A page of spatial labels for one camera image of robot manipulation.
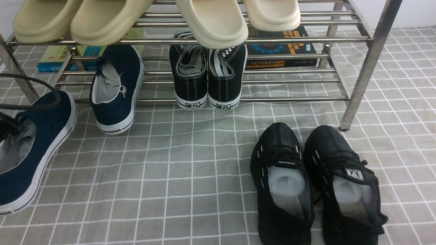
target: book cover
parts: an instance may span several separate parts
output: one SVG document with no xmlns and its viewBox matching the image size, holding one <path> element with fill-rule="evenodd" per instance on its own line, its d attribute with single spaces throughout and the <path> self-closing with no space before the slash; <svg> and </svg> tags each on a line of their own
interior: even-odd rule
<svg viewBox="0 0 436 245">
<path fill-rule="evenodd" d="M 145 28 L 131 28 L 125 35 L 125 39 L 142 39 L 146 35 Z M 141 54 L 144 50 L 144 45 L 134 45 Z M 79 45 L 77 47 L 81 56 L 101 56 L 106 49 L 104 47 L 93 47 Z M 37 65 L 39 72 L 54 72 L 59 71 L 62 64 L 68 57 L 69 50 L 67 46 L 49 46 Z M 83 61 L 86 70 L 93 71 L 96 69 L 95 61 Z M 77 71 L 76 64 L 73 64 L 69 71 Z"/>
<path fill-rule="evenodd" d="M 289 38 L 289 37 L 307 37 L 306 29 L 303 26 L 293 31 L 270 32 L 260 31 L 249 27 L 249 37 L 257 38 Z M 283 43 L 283 44 L 248 44 L 248 54 L 250 55 L 274 55 L 274 54 L 316 54 L 315 48 L 311 43 Z M 265 68 L 283 68 L 283 67 L 300 67 L 315 66 L 318 59 L 262 59 L 250 60 L 248 58 L 246 69 L 265 69 Z"/>
</svg>

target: slipper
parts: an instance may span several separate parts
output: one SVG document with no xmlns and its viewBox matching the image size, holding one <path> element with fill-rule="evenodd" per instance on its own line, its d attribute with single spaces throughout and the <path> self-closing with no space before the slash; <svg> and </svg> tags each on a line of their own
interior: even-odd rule
<svg viewBox="0 0 436 245">
<path fill-rule="evenodd" d="M 63 37 L 81 3 L 82 0 L 25 0 L 14 20 L 15 37 L 23 43 L 44 43 Z"/>
<path fill-rule="evenodd" d="M 262 31 L 289 31 L 300 25 L 297 0 L 243 0 L 250 24 Z"/>
<path fill-rule="evenodd" d="M 206 48 L 234 47 L 248 38 L 236 0 L 176 0 L 195 39 Z"/>
<path fill-rule="evenodd" d="M 85 0 L 71 22 L 71 36 L 89 46 L 118 42 L 154 0 Z"/>
</svg>

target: grid patterned mat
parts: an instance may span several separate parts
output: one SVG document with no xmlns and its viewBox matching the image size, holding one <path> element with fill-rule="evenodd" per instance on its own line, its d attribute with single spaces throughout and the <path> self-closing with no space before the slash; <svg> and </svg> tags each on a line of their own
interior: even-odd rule
<svg viewBox="0 0 436 245">
<path fill-rule="evenodd" d="M 356 35 L 343 32 L 341 35 Z M 28 75 L 53 82 L 35 67 L 45 47 L 19 47 Z M 340 44 L 337 61 L 350 86 L 366 52 Z M 146 47 L 148 55 L 167 47 Z M 389 216 L 380 245 L 436 244 L 436 27 L 393 30 L 350 131 L 344 137 L 379 178 Z M 150 71 L 169 68 L 146 62 Z M 282 75 L 268 75 L 280 79 Z M 26 103 L 16 84 L 0 80 L 4 103 Z M 40 93 L 44 88 L 37 86 Z M 68 87 L 86 98 L 86 87 Z M 171 87 L 143 86 L 144 97 L 173 96 Z M 336 85 L 252 85 L 244 96 L 335 95 Z M 343 102 L 251 103 L 221 112 L 176 105 L 138 107 L 131 129 L 106 136 L 87 105 L 44 172 L 35 201 L 0 217 L 2 245 L 260 245 L 252 149 L 273 122 L 285 122 L 304 143 L 317 126 L 337 127 Z M 321 245 L 322 205 L 312 244 Z"/>
</svg>

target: metal shoe rack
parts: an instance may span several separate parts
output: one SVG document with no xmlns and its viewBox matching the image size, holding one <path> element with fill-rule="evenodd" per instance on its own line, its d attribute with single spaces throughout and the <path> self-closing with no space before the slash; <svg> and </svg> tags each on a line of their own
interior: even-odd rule
<svg viewBox="0 0 436 245">
<path fill-rule="evenodd" d="M 255 80 L 243 81 L 243 84 L 293 84 L 293 83 L 336 83 L 341 92 L 341 96 L 306 96 L 306 97 L 269 97 L 269 98 L 243 98 L 242 102 L 292 102 L 292 101 L 344 101 L 347 104 L 344 116 L 342 117 L 340 129 L 345 131 L 350 128 L 350 125 L 355 117 L 356 111 L 363 98 L 364 92 L 371 79 L 371 75 L 378 62 L 382 49 L 385 45 L 386 39 L 400 8 L 402 0 L 386 0 L 385 7 L 380 17 L 380 21 L 376 30 L 373 32 L 371 28 L 362 18 L 353 0 L 299 0 L 299 3 L 334 3 L 332 11 L 317 11 L 317 12 L 302 12 L 303 26 L 328 26 L 327 35 L 325 37 L 293 37 L 293 38 L 280 38 L 280 39 L 248 39 L 246 44 L 279 44 L 279 43 L 323 43 L 324 47 L 320 54 L 298 54 L 298 55 L 252 55 L 249 58 L 252 60 L 260 60 L 265 58 L 270 59 L 301 59 L 301 58 L 319 58 L 320 62 L 317 68 L 307 69 L 284 69 L 284 70 L 254 70 L 245 71 L 246 74 L 333 74 L 334 78 L 319 78 L 319 79 L 292 79 L 292 80 Z M 156 0 L 155 5 L 175 5 L 174 0 Z M 319 20 L 320 17 L 330 17 L 328 20 Z M 339 25 L 353 25 L 356 26 L 360 32 L 360 36 L 356 37 L 336 37 L 336 32 Z M 169 27 L 187 27 L 183 22 L 180 13 L 160 14 L 160 13 L 145 13 L 141 19 L 135 23 L 134 27 L 147 27 L 147 28 L 169 28 Z M 350 93 L 344 83 L 344 78 L 340 71 L 336 69 L 335 61 L 331 56 L 331 48 L 334 43 L 357 43 L 363 42 L 368 46 L 368 53 L 365 57 L 362 69 L 357 78 L 356 85 Z M 193 44 L 196 43 L 194 39 L 179 40 L 173 38 L 152 39 L 147 38 L 143 40 L 121 40 L 117 44 L 143 44 L 143 45 L 163 45 L 163 44 Z M 90 76 L 94 75 L 93 71 L 85 71 L 82 64 L 83 61 L 94 60 L 97 57 L 80 57 L 76 50 L 77 43 L 68 37 L 65 39 L 43 43 L 43 44 L 25 44 L 18 42 L 13 38 L 9 43 L 0 36 L 0 58 L 5 63 L 10 73 L 24 75 L 23 69 L 20 67 L 13 55 L 14 47 L 24 45 L 67 45 L 70 48 L 70 54 L 65 63 L 62 65 L 56 79 L 56 87 L 61 86 L 82 86 L 91 85 L 91 82 L 69 82 L 66 81 L 67 76 Z M 143 57 L 145 61 L 163 61 L 168 60 L 168 57 Z M 68 71 L 75 63 L 79 71 Z M 147 71 L 146 76 L 164 75 L 171 76 L 171 72 L 167 71 Z M 27 99 L 30 102 L 38 98 L 38 94 L 32 87 L 29 81 L 17 79 L 16 80 Z M 152 85 L 170 85 L 173 81 L 148 81 L 147 78 L 144 84 Z M 87 102 L 87 100 L 79 99 L 77 102 Z M 138 102 L 148 103 L 161 103 L 161 102 L 175 102 L 174 98 L 161 98 L 161 99 L 145 99 L 140 98 Z"/>
</svg>

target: black cord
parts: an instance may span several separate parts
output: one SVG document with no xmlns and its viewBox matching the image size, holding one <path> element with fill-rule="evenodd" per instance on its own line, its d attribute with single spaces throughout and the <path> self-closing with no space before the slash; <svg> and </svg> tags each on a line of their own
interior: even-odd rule
<svg viewBox="0 0 436 245">
<path fill-rule="evenodd" d="M 0 77 L 6 77 L 6 78 L 19 78 L 19 79 L 27 79 L 30 80 L 32 82 L 36 82 L 39 84 L 42 84 L 44 86 L 46 86 L 47 88 L 49 88 L 56 100 L 48 105 L 10 105 L 10 104 L 3 104 L 0 103 L 0 109 L 5 109 L 5 110 L 20 110 L 20 111 L 24 111 L 24 110 L 47 110 L 47 109 L 53 109 L 54 107 L 56 107 L 60 102 L 61 102 L 61 95 L 59 94 L 59 92 L 53 88 L 52 86 L 50 86 L 50 84 L 36 79 L 36 78 L 31 78 L 31 77 L 27 77 L 27 76 L 23 76 L 23 75 L 17 75 L 17 74 L 9 74 L 9 73 L 0 73 Z"/>
</svg>

